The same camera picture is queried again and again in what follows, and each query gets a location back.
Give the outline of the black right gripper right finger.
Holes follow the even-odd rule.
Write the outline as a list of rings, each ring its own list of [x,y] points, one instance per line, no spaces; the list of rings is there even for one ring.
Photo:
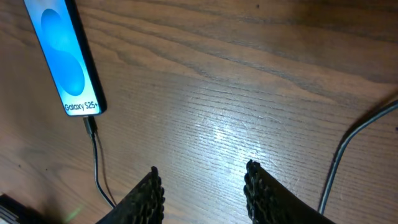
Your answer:
[[[255,224],[332,224],[333,222],[301,201],[261,164],[246,164],[243,188],[248,216]]]

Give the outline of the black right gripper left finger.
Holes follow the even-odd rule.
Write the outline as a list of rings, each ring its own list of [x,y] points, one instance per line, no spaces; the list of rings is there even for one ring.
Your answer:
[[[165,190],[155,166],[96,224],[161,224]]]

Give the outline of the blue Galaxy smartphone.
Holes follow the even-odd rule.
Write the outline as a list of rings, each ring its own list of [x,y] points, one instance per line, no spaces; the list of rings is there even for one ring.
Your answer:
[[[69,116],[94,116],[107,102],[75,1],[24,0],[53,82]]]

